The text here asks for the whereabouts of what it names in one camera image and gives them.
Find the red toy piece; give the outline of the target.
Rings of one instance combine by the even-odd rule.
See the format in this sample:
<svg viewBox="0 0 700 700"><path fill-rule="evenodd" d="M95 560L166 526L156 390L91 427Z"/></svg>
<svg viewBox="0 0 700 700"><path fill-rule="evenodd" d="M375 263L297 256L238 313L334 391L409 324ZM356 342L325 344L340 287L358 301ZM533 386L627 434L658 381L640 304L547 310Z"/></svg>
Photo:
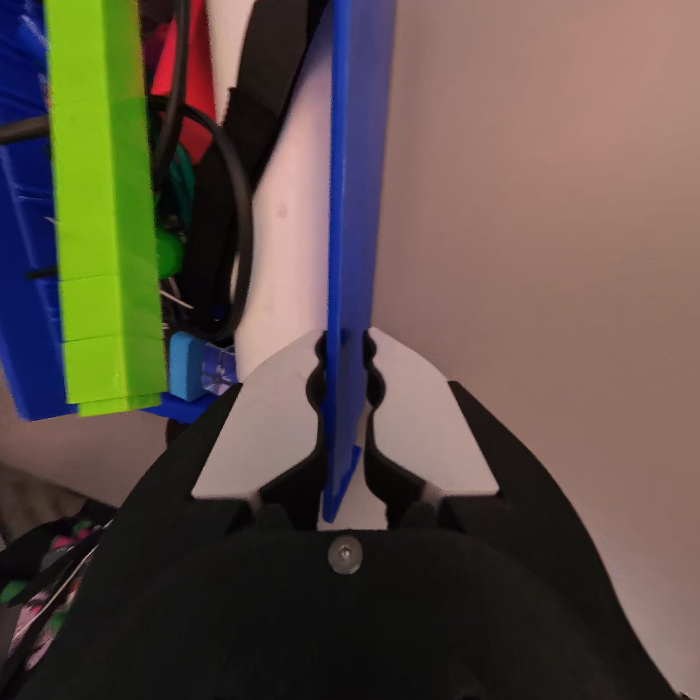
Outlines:
<svg viewBox="0 0 700 700"><path fill-rule="evenodd" d="M151 93L165 96L170 93L172 83L178 37L176 21L172 20L167 25L167 29L161 31L161 34L164 38L164 48L155 70ZM213 68L205 1L190 2L188 43L186 103L215 119ZM204 127L186 118L183 121L180 143L187 150L192 163L198 165L212 143L212 136Z"/></svg>

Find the blue sponge block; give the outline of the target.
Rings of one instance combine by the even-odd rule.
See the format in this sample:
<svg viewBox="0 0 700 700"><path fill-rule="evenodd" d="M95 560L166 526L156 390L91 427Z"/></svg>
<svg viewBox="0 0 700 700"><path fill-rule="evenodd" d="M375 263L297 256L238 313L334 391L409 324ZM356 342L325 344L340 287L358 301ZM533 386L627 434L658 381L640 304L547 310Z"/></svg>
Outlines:
<svg viewBox="0 0 700 700"><path fill-rule="evenodd" d="M174 333L169 340L169 389L174 397L193 403L206 394L202 386L202 367L206 342L186 331Z"/></svg>

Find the long green block bar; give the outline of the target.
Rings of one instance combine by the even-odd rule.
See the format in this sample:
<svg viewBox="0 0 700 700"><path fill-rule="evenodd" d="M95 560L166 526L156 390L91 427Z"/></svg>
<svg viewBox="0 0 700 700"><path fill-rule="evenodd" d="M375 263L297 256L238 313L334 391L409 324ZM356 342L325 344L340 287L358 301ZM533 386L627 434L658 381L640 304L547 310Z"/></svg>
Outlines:
<svg viewBox="0 0 700 700"><path fill-rule="evenodd" d="M66 396L81 416L167 388L135 1L46 1Z"/></svg>

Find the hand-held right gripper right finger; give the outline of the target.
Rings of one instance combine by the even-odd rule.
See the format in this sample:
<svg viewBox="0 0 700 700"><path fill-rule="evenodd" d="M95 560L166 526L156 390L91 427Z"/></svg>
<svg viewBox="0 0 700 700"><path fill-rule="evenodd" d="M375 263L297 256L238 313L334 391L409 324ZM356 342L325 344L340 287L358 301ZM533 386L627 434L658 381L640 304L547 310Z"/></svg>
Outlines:
<svg viewBox="0 0 700 700"><path fill-rule="evenodd" d="M415 503L439 512L451 497L492 497L500 488L447 378L379 328L366 331L364 475L390 529Z"/></svg>

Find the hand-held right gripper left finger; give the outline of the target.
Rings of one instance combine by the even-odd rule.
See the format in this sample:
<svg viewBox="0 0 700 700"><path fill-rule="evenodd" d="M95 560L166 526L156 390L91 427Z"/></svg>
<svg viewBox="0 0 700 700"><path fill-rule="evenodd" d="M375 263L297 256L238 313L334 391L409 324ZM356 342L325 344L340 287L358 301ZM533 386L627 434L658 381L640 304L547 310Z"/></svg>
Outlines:
<svg viewBox="0 0 700 700"><path fill-rule="evenodd" d="M311 330L259 365L192 429L206 427L206 456L192 503L233 501L259 514L278 507L298 530L316 530L328 480L320 404L326 334Z"/></svg>

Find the blue plastic bin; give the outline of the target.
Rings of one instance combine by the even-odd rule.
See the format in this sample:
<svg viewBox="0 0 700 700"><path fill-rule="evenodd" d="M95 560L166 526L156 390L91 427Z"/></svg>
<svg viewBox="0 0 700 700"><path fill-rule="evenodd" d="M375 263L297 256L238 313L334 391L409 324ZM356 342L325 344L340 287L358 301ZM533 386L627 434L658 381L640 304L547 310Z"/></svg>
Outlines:
<svg viewBox="0 0 700 700"><path fill-rule="evenodd" d="M45 1L1 2L1 363L20 415L78 413L66 396L59 301ZM180 236L179 275L158 279L172 418L169 340L186 331L234 346L255 256L253 198L284 125L304 59L333 7L326 393L320 404L328 480L320 505L333 522L361 455L363 339L371 324L381 180L396 20L395 1L252 1L229 39L239 62L223 125L186 103L190 1L176 1L170 93L149 93L144 72L155 230ZM141 25L139 36L142 47ZM194 165L183 121L212 143Z"/></svg>

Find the short green toy block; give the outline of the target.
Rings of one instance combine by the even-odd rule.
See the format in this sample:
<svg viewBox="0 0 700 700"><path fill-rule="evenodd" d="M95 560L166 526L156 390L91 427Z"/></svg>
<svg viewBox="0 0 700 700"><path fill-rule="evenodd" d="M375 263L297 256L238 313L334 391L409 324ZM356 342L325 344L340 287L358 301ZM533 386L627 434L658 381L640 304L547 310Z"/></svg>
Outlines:
<svg viewBox="0 0 700 700"><path fill-rule="evenodd" d="M184 244L176 233L158 227L155 231L158 278L179 275L183 267Z"/></svg>

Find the white and black roll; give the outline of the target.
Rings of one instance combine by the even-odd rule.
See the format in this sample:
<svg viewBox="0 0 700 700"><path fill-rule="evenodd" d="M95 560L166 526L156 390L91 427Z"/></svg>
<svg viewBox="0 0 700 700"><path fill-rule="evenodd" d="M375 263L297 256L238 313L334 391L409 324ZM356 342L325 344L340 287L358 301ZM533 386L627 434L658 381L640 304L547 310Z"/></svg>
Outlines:
<svg viewBox="0 0 700 700"><path fill-rule="evenodd" d="M255 256L235 335L240 381L328 315L333 7L320 19L253 198Z"/></svg>

